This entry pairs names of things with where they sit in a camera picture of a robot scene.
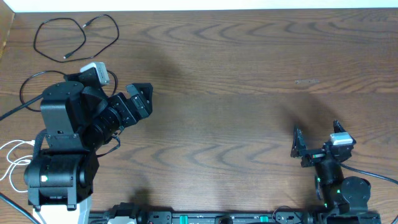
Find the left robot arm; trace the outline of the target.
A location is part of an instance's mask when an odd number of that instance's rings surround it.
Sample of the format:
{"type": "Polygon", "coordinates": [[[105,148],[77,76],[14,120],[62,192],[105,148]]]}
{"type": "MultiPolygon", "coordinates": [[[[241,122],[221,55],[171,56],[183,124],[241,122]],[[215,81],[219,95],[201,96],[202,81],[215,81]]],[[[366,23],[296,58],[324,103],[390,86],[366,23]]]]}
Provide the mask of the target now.
{"type": "Polygon", "coordinates": [[[129,97],[107,97],[99,85],[77,81],[44,90],[40,109],[45,129],[24,173],[38,222],[88,223],[100,166],[97,150],[152,113],[150,83],[132,83],[126,90],[129,97]]]}

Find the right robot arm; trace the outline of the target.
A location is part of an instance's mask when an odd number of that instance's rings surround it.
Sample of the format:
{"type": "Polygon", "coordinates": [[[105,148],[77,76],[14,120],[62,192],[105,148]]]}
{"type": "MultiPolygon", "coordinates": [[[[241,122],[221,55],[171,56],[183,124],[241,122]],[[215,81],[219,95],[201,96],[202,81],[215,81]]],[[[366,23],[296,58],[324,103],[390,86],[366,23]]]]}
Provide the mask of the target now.
{"type": "Polygon", "coordinates": [[[314,167],[315,183],[322,194],[323,208],[307,212],[305,223],[359,223],[361,215],[368,213],[371,185],[363,178],[345,177],[342,163],[351,157],[356,140],[342,127],[333,122],[334,133],[318,149],[309,149],[302,130],[294,127],[290,156],[301,159],[302,167],[314,167]]]}

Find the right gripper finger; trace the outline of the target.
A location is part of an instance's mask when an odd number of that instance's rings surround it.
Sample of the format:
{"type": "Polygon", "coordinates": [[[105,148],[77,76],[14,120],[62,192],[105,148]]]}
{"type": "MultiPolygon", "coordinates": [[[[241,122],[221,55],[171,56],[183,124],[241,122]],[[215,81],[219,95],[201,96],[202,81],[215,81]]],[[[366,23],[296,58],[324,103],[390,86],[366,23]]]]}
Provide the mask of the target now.
{"type": "Polygon", "coordinates": [[[291,157],[302,157],[307,153],[307,145],[304,141],[302,130],[294,126],[294,139],[292,143],[291,157]]]}
{"type": "Polygon", "coordinates": [[[345,129],[342,127],[340,122],[336,119],[333,121],[333,130],[334,133],[343,133],[345,132],[345,129]]]}

